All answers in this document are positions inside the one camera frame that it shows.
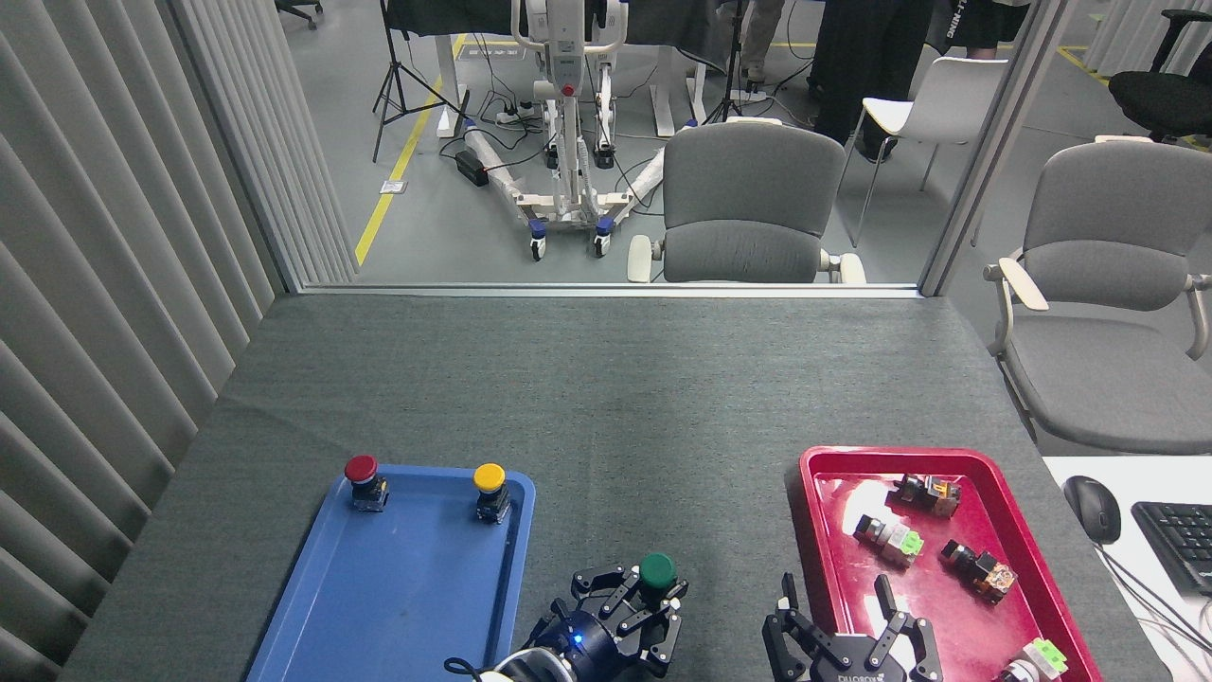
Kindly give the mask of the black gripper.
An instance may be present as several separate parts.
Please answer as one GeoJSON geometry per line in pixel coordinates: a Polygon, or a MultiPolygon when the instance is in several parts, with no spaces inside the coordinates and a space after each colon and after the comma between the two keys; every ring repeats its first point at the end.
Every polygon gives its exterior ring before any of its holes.
{"type": "Polygon", "coordinates": [[[572,612],[538,621],[528,644],[562,657],[577,681],[612,681],[631,665],[667,676],[684,626],[681,600],[645,607],[639,578],[639,564],[576,571],[572,612]]]}
{"type": "Polygon", "coordinates": [[[943,681],[934,625],[897,606],[890,579],[880,574],[874,591],[882,609],[884,631],[873,637],[835,637],[821,649],[822,631],[799,608],[791,571],[782,578],[782,597],[764,620],[764,643],[774,681],[943,681]],[[915,664],[909,674],[891,648],[907,636],[915,664]]]}

